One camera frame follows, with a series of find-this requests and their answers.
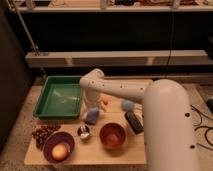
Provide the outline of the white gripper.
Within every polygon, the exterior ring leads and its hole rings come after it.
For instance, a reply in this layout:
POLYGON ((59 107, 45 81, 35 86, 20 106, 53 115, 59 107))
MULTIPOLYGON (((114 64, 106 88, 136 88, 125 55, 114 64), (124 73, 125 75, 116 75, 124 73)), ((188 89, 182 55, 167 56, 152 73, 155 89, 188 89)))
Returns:
POLYGON ((84 91, 85 113, 90 110, 100 111, 101 109, 101 95, 97 91, 85 90, 84 91))

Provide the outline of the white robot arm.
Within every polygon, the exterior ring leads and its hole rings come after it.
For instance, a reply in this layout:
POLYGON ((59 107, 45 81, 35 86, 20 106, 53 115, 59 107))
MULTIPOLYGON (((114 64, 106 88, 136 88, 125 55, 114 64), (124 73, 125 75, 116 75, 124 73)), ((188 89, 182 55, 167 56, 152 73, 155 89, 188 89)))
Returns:
POLYGON ((80 78, 89 107, 100 104, 102 93, 142 105, 148 171, 201 171, 187 91, 179 83, 107 79, 100 69, 80 78))

